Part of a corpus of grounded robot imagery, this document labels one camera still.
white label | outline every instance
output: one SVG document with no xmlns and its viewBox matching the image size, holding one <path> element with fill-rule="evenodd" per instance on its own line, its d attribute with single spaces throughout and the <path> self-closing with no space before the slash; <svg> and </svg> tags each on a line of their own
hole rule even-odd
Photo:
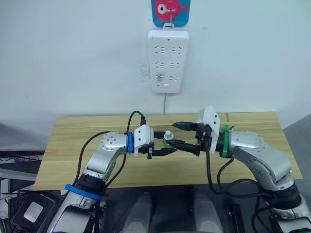
<svg viewBox="0 0 311 233">
<path fill-rule="evenodd" d="M 33 201 L 24 213 L 24 217 L 33 223 L 37 220 L 42 210 L 43 207 Z"/>
</svg>

blue ring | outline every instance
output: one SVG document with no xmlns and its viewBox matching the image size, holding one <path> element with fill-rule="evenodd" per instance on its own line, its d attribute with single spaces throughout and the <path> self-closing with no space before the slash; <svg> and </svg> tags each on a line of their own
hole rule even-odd
<svg viewBox="0 0 311 233">
<path fill-rule="evenodd" d="M 79 194 L 79 195 L 81 195 L 83 197 L 92 198 L 94 200 L 102 199 L 102 196 L 99 196 L 99 195 L 96 195 L 96 194 L 92 194 L 92 193 L 88 193 L 86 191 L 77 189 L 77 188 L 73 187 L 71 184 L 67 184 L 65 186 L 65 189 L 68 190 L 68 191 L 74 192 L 76 194 Z"/>
<path fill-rule="evenodd" d="M 132 143 L 132 132 L 128 132 L 128 148 L 127 151 L 129 153 L 133 153 L 133 143 Z"/>
</svg>

wooden table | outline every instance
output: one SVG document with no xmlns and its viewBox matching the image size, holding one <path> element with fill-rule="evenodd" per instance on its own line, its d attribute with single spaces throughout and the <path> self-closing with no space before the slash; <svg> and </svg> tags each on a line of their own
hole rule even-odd
<svg viewBox="0 0 311 233">
<path fill-rule="evenodd" d="M 294 159 L 292 151 L 283 134 L 275 113 L 221 113 L 221 127 L 225 124 L 235 126 L 237 131 L 253 131 L 260 134 L 272 147 L 283 151 L 292 162 L 292 171 L 296 179 L 302 175 Z M 186 132 L 174 128 L 172 123 L 178 121 L 196 122 L 197 114 L 188 115 L 150 115 L 146 116 L 147 124 L 155 131 L 171 130 L 177 139 L 195 143 L 195 132 Z M 130 130 L 139 126 L 140 117 L 132 119 Z M 128 116 L 79 116 L 60 117 L 56 120 L 50 141 L 43 156 L 43 161 L 35 182 L 35 190 L 60 190 L 67 183 L 72 183 L 77 170 L 78 157 L 83 144 L 95 133 L 126 131 Z M 99 137 L 95 138 L 86 148 L 82 169 L 99 144 Z M 162 141 L 155 142 L 156 148 L 161 148 Z M 117 161 L 116 172 L 123 155 Z M 146 154 L 129 154 L 122 173 L 110 187 L 135 187 L 175 184 L 202 184 L 207 183 L 206 157 L 202 152 L 200 157 L 177 151 L 164 157 L 154 157 L 147 160 Z M 211 156 L 213 181 L 219 168 L 227 162 L 218 154 Z M 239 161 L 234 161 L 222 174 L 222 182 L 228 183 L 240 178 L 253 179 L 252 173 Z"/>
</svg>

robotic arm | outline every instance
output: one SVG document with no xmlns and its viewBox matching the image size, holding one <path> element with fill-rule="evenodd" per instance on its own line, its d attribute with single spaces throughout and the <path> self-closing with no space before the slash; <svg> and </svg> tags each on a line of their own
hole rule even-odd
<svg viewBox="0 0 311 233">
<path fill-rule="evenodd" d="M 210 153 L 217 151 L 223 158 L 234 157 L 252 171 L 261 191 L 271 196 L 270 199 L 263 198 L 271 206 L 273 232 L 311 232 L 311 212 L 298 192 L 291 173 L 292 164 L 284 153 L 270 147 L 253 132 L 236 132 L 229 126 L 219 132 L 220 119 L 212 106 L 200 112 L 197 123 L 177 122 L 173 125 L 196 131 L 197 143 L 167 140 L 171 146 L 199 156 L 200 151 L 206 150 L 204 142 L 208 142 Z"/>
<path fill-rule="evenodd" d="M 92 216 L 96 205 L 106 196 L 106 183 L 121 154 L 138 152 L 152 156 L 173 153 L 176 149 L 162 148 L 154 150 L 154 138 L 163 138 L 164 132 L 154 132 L 143 124 L 134 131 L 121 134 L 106 133 L 100 139 L 96 152 L 91 156 L 82 175 L 74 185 L 67 184 L 66 197 L 50 222 L 48 233 L 91 233 L 95 218 Z"/>
</svg>

small white object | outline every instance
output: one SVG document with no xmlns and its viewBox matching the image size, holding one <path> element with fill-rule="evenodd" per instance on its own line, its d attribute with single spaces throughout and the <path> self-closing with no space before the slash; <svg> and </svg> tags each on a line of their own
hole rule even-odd
<svg viewBox="0 0 311 233">
<path fill-rule="evenodd" d="M 154 92 L 176 93 L 183 78 L 189 34 L 186 31 L 151 30 L 148 52 Z"/>
<path fill-rule="evenodd" d="M 164 134 L 165 140 L 172 140 L 173 138 L 174 138 L 174 134 L 171 131 L 169 130 L 165 131 L 165 134 Z"/>
<path fill-rule="evenodd" d="M 31 202 L 28 209 L 24 213 L 24 218 L 34 223 L 36 222 L 42 210 L 43 210 L 43 206 L 33 201 Z"/>
<path fill-rule="evenodd" d="M 134 131 L 134 155 L 138 155 L 138 149 L 155 141 L 154 130 L 149 125 L 142 125 Z"/>
<path fill-rule="evenodd" d="M 65 195 L 68 192 L 68 190 L 60 190 L 60 195 Z"/>
<path fill-rule="evenodd" d="M 212 142 L 210 145 L 209 153 L 214 154 L 219 136 L 220 118 L 218 117 L 218 114 L 213 106 L 206 107 L 199 112 L 198 123 L 209 125 L 212 129 Z"/>
</svg>

